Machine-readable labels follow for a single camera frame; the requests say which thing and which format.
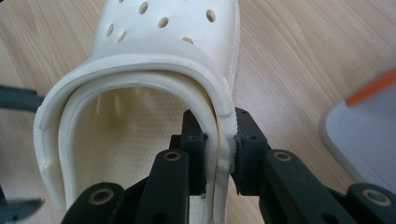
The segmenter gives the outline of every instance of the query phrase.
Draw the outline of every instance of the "screw hole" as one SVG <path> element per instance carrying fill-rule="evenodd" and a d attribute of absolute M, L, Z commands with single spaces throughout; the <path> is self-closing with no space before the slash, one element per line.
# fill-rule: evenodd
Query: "screw hole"
<path fill-rule="evenodd" d="M 177 152 L 168 152 L 164 155 L 164 158 L 166 161 L 177 161 L 178 159 L 180 159 L 180 154 Z"/>
<path fill-rule="evenodd" d="M 291 161 L 291 156 L 285 152 L 276 152 L 274 157 L 280 161 Z"/>
<path fill-rule="evenodd" d="M 168 219 L 168 216 L 165 213 L 156 213 L 152 216 L 151 221 L 155 224 L 165 223 Z"/>
<path fill-rule="evenodd" d="M 332 214 L 328 214 L 328 213 L 323 213 L 321 215 L 322 219 L 329 224 L 337 224 L 338 223 L 338 219 L 333 216 Z"/>
<path fill-rule="evenodd" d="M 114 196 L 114 192 L 112 189 L 98 189 L 94 193 L 90 195 L 90 203 L 93 205 L 100 205 L 103 203 L 107 203 Z"/>
<path fill-rule="evenodd" d="M 390 200 L 390 198 L 387 195 L 385 195 L 377 190 L 364 189 L 361 193 L 363 194 L 363 196 L 366 199 L 370 200 L 372 203 L 375 203 L 377 205 L 390 206 L 392 204 L 392 201 Z"/>

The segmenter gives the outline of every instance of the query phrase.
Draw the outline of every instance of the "white rubber shoe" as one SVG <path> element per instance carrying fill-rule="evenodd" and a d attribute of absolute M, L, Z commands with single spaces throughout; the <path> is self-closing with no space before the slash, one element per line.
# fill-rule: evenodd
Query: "white rubber shoe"
<path fill-rule="evenodd" d="M 146 177 L 190 109 L 208 135 L 206 196 L 191 199 L 190 221 L 223 223 L 238 42 L 236 0 L 106 1 L 91 57 L 35 117 L 37 160 L 55 204 L 66 209 L 99 182 L 128 188 Z"/>

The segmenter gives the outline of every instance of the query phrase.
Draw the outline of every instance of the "orange object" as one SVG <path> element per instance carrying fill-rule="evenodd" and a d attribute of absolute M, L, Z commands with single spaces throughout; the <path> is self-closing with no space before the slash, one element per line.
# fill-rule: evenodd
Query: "orange object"
<path fill-rule="evenodd" d="M 396 67 L 392 68 L 387 73 L 377 77 L 368 85 L 349 96 L 346 99 L 347 106 L 353 106 L 363 101 L 364 99 L 384 90 L 385 88 L 396 84 Z"/>

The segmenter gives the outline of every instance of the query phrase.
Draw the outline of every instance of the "shoe ventilation hole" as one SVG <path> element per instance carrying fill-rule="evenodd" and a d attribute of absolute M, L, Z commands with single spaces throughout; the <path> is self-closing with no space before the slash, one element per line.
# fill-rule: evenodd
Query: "shoe ventilation hole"
<path fill-rule="evenodd" d="M 126 31 L 122 32 L 122 34 L 119 36 L 119 39 L 117 40 L 117 42 L 120 43 L 125 36 L 126 36 Z"/>
<path fill-rule="evenodd" d="M 107 35 L 107 36 L 110 36 L 111 33 L 113 33 L 113 29 L 114 29 L 114 25 L 113 25 L 113 24 L 110 24 L 110 25 L 108 26 L 108 28 L 107 28 L 107 33 L 106 33 L 106 35 Z"/>
<path fill-rule="evenodd" d="M 169 22 L 169 19 L 167 17 L 164 17 L 158 22 L 158 27 L 163 28 L 165 27 Z"/>
<path fill-rule="evenodd" d="M 189 42 L 190 44 L 194 44 L 194 42 L 191 40 L 191 38 L 189 38 L 187 36 L 184 36 L 182 40 Z"/>
<path fill-rule="evenodd" d="M 147 2 L 142 3 L 142 5 L 140 5 L 140 8 L 139 8 L 139 14 L 140 15 L 145 14 L 145 12 L 148 10 L 148 8 L 149 8 L 149 3 L 147 3 Z"/>
<path fill-rule="evenodd" d="M 210 22 L 214 22 L 216 20 L 215 12 L 210 9 L 206 12 L 206 17 Z"/>

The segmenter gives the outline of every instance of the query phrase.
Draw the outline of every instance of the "wooden table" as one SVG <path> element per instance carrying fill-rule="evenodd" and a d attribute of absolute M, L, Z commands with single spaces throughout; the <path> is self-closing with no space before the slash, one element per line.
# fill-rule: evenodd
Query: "wooden table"
<path fill-rule="evenodd" d="M 6 0 L 0 4 L 0 83 L 46 94 L 87 59 L 103 0 Z M 392 0 L 240 1 L 241 45 L 233 98 L 272 148 L 297 154 L 326 186 L 351 175 L 322 145 L 327 110 L 396 59 Z M 59 223 L 33 148 L 34 115 L 0 111 L 0 183 L 8 197 L 44 197 L 24 223 Z M 258 198 L 236 196 L 229 223 L 262 223 Z"/>

